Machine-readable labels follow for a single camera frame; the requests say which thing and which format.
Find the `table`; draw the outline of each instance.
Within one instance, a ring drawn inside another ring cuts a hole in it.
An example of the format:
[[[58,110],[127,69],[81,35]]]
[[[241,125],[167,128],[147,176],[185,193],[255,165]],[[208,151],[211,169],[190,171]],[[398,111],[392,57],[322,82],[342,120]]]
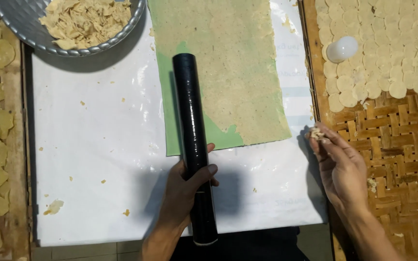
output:
[[[293,138],[209,155],[219,166],[221,185],[214,188],[219,233],[327,222],[320,177],[316,165],[309,165],[315,156],[303,138],[314,118],[294,5],[271,0],[277,71]],[[282,26],[285,15],[290,28]],[[166,175],[179,157],[165,156],[151,27],[146,9],[131,35],[111,50],[82,58],[32,55],[28,109],[40,246],[137,240],[152,229]],[[43,215],[55,199],[64,201],[63,207]]]

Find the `black rolling pin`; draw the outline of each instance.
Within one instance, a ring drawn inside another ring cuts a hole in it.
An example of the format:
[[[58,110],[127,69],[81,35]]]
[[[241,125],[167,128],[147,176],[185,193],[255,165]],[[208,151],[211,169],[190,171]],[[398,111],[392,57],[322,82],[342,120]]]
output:
[[[202,117],[196,58],[181,53],[172,58],[174,67],[177,108],[180,118],[183,160],[187,169],[185,180],[208,165],[208,152],[204,120]],[[217,241],[216,215],[210,181],[204,183],[194,195],[190,212],[193,241],[198,246],[209,246]]]

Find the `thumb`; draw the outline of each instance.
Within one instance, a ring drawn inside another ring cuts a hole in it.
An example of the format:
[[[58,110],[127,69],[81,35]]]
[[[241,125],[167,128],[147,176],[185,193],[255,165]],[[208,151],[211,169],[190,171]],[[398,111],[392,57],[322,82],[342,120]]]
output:
[[[196,192],[201,185],[209,181],[217,173],[217,170],[218,167],[215,164],[201,168],[186,182],[188,189]]]
[[[351,164],[351,160],[342,148],[333,144],[329,139],[321,139],[321,144],[327,151],[328,155],[336,163],[338,168],[344,168],[346,165]]]

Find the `left hand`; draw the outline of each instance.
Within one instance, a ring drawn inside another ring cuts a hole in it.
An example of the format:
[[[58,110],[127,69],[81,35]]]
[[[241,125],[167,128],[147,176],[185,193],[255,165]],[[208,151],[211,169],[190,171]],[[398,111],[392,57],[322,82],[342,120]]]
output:
[[[214,148],[213,143],[208,144],[208,153]],[[185,164],[181,160],[169,172],[156,223],[158,228],[171,231],[177,229],[183,232],[190,223],[189,212],[193,207],[197,189],[209,180],[212,186],[219,185],[219,182],[213,177],[217,173],[217,165],[215,164],[201,168],[188,181],[182,178],[185,171]]]

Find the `silver bowl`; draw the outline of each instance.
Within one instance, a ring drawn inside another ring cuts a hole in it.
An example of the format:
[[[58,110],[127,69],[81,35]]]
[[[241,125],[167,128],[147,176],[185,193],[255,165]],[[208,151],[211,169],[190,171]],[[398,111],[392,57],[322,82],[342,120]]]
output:
[[[146,7],[146,0],[130,0],[130,21],[116,36],[87,49],[64,50],[52,43],[55,38],[38,21],[38,18],[45,15],[45,8],[50,2],[51,0],[0,0],[0,17],[19,39],[31,47],[67,57],[87,56],[116,45],[135,28]]]

